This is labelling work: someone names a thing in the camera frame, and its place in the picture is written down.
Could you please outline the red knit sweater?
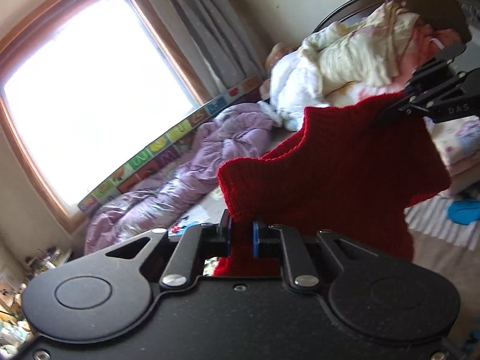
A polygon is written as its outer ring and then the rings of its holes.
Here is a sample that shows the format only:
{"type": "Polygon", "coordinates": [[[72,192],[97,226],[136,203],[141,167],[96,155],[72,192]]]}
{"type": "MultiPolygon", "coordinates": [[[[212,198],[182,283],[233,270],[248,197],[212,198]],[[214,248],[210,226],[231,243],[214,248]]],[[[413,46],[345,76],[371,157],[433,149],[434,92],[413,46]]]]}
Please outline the red knit sweater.
{"type": "Polygon", "coordinates": [[[352,106],[304,111],[297,133],[260,158],[235,158],[217,172],[233,219],[230,255],[215,276],[275,276],[278,262],[252,252],[253,222],[282,224],[303,236],[327,229],[412,261],[405,210],[450,185],[425,122],[388,117],[400,94],[352,106]]]}

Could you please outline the folded pink cream clothes stack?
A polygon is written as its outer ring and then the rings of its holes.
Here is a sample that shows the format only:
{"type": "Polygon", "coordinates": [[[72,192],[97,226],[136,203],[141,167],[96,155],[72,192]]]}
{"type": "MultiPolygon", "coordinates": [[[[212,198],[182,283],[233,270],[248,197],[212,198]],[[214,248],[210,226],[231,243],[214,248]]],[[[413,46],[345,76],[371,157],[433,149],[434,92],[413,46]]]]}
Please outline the folded pink cream clothes stack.
{"type": "Polygon", "coordinates": [[[479,182],[479,117],[425,123],[451,179],[441,194],[452,197],[479,182]]]}

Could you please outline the purple quilt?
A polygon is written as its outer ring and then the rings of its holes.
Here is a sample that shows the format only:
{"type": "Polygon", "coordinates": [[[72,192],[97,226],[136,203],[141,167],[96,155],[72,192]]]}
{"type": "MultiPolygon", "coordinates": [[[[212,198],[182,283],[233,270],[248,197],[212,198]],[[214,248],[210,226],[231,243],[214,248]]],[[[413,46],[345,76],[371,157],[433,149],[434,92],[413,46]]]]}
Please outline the purple quilt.
{"type": "Polygon", "coordinates": [[[169,228],[218,186],[216,173],[235,158],[258,158],[268,149],[273,120],[257,103],[230,106],[201,124],[190,151],[103,204],[89,221],[84,254],[91,254],[153,228],[169,228]]]}

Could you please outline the stacked quilts pile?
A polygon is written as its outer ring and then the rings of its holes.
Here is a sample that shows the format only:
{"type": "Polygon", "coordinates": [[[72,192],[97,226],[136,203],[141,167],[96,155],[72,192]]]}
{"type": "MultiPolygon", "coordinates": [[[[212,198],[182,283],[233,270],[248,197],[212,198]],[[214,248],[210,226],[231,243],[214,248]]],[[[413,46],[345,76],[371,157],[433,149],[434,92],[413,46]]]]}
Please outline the stacked quilts pile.
{"type": "Polygon", "coordinates": [[[354,24],[335,21],[307,36],[297,49],[272,47],[259,107],[275,126],[295,132],[305,107],[400,92],[416,68],[459,43],[455,30],[435,30],[403,3],[384,2],[354,24]]]}

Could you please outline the dark wooden headboard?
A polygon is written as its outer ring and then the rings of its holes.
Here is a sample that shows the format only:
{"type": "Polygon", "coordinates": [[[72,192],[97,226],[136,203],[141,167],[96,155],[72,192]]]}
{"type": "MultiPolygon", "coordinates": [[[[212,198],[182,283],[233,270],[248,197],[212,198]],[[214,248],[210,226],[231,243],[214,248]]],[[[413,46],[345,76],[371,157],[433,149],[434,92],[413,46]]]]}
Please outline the dark wooden headboard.
{"type": "Polygon", "coordinates": [[[354,24],[388,1],[403,2],[408,10],[418,14],[435,30],[456,31],[464,43],[472,38],[461,6],[456,0],[350,0],[333,10],[315,30],[318,32],[335,21],[346,25],[354,24]]]}

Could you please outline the colourful alphabet foam border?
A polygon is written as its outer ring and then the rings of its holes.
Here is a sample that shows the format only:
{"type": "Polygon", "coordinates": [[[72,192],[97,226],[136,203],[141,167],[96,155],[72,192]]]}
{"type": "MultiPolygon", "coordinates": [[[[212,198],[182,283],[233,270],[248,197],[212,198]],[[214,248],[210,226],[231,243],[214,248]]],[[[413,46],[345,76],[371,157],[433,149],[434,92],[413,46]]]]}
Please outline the colourful alphabet foam border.
{"type": "Polygon", "coordinates": [[[178,160],[188,150],[193,134],[200,125],[234,103],[255,99],[261,84],[261,78],[250,76],[190,113],[136,153],[84,197],[77,205],[80,212],[91,215],[104,203],[127,193],[137,183],[178,160]]]}

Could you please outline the Mickey Mouse plush blanket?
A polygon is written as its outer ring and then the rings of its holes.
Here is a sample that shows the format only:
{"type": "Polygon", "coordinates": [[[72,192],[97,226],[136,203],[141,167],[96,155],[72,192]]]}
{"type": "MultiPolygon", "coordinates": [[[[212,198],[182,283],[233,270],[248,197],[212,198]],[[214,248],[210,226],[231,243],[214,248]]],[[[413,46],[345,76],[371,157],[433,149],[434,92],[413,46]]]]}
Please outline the Mickey Mouse plush blanket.
{"type": "MultiPolygon", "coordinates": [[[[409,229],[415,239],[415,263],[448,277],[456,285],[479,284],[479,221],[468,225],[448,219],[448,206],[456,194],[479,182],[479,163],[454,175],[448,190],[406,210],[409,229]]],[[[193,224],[216,223],[225,208],[220,188],[203,197],[199,204],[171,226],[173,234],[182,234],[193,224]]]]}

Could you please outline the cluttered side desk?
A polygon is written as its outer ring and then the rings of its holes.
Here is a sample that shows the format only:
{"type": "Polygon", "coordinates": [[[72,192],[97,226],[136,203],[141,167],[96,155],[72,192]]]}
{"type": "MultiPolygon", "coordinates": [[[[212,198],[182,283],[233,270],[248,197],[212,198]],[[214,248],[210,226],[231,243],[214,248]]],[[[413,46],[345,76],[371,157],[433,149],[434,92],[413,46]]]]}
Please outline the cluttered side desk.
{"type": "Polygon", "coordinates": [[[8,289],[6,273],[1,273],[1,359],[14,359],[36,337],[35,328],[24,311],[24,293],[33,279],[69,262],[75,257],[72,248],[51,246],[37,249],[36,255],[24,259],[26,272],[18,289],[8,289]]]}

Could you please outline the grey curtain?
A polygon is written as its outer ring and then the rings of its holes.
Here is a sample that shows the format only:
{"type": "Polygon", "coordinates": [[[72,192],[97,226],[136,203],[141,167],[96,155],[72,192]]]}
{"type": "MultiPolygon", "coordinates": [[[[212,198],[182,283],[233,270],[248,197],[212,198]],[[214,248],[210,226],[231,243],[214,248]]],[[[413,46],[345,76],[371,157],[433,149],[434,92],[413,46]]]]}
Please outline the grey curtain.
{"type": "Polygon", "coordinates": [[[210,98],[265,71],[229,0],[148,0],[210,98]]]}

